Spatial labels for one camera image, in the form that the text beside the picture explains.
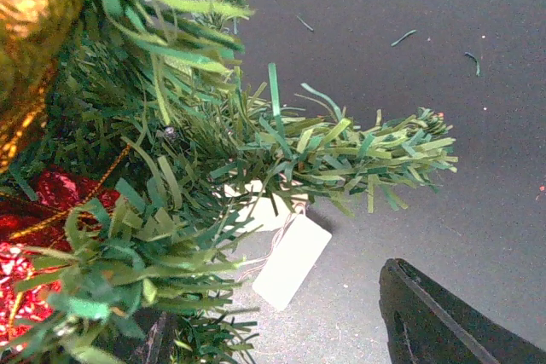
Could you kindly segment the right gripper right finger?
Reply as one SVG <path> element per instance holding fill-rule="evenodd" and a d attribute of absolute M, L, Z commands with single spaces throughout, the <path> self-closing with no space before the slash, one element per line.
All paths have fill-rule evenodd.
<path fill-rule="evenodd" d="M 545 351 L 510 332 L 401 258 L 380 272 L 380 311 L 392 363 L 520 364 Z"/>

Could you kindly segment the small green christmas tree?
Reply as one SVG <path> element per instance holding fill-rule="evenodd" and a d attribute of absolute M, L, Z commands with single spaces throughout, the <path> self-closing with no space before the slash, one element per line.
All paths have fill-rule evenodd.
<path fill-rule="evenodd" d="M 258 202 L 294 216 L 318 197 L 431 184 L 454 170 L 441 115 L 422 108 L 362 130 L 323 93 L 307 118 L 280 101 L 276 67 L 257 89 L 241 83 L 239 20 L 247 0 L 83 0 L 57 56 L 45 125 L 1 170 L 1 199 L 36 199 L 32 181 L 58 167 L 112 188 L 67 212 L 69 253 L 25 246 L 35 268 L 24 292 L 58 280 L 51 316 L 1 345 L 4 363 L 124 363 L 97 346 L 144 339 L 144 309 L 177 316 L 171 363 L 249 363 L 253 324 L 229 311 L 238 282 L 227 258 L 254 230 Z"/>

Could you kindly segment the gold gift box ornament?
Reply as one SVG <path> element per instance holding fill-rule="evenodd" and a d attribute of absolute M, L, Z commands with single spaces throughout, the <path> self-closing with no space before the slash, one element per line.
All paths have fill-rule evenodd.
<path fill-rule="evenodd" d="M 38 137 L 83 0 L 1 0 L 1 170 Z"/>

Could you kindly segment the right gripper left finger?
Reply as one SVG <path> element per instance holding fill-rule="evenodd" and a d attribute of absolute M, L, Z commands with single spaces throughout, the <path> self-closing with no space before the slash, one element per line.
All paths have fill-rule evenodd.
<path fill-rule="evenodd" d="M 145 332 L 144 339 L 119 335 L 110 341 L 98 341 L 97 346 L 113 353 L 124 363 L 171 363 L 177 316 L 154 309 L 144 309 L 136 313 L 136 323 Z"/>

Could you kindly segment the red gift box ornament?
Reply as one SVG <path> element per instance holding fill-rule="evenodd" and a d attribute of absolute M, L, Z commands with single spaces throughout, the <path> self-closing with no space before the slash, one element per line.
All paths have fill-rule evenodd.
<path fill-rule="evenodd" d="M 75 176 L 58 167 L 43 171 L 31 184 L 36 199 L 1 199 L 1 345 L 22 336 L 35 323 L 47 319 L 53 309 L 47 303 L 51 292 L 58 292 L 58 280 L 40 284 L 24 292 L 15 283 L 39 274 L 55 272 L 54 268 L 35 268 L 34 252 L 25 246 L 69 253 L 64 223 L 67 212 L 85 199 L 97 198 L 112 210 L 119 193 L 104 188 L 98 181 Z"/>

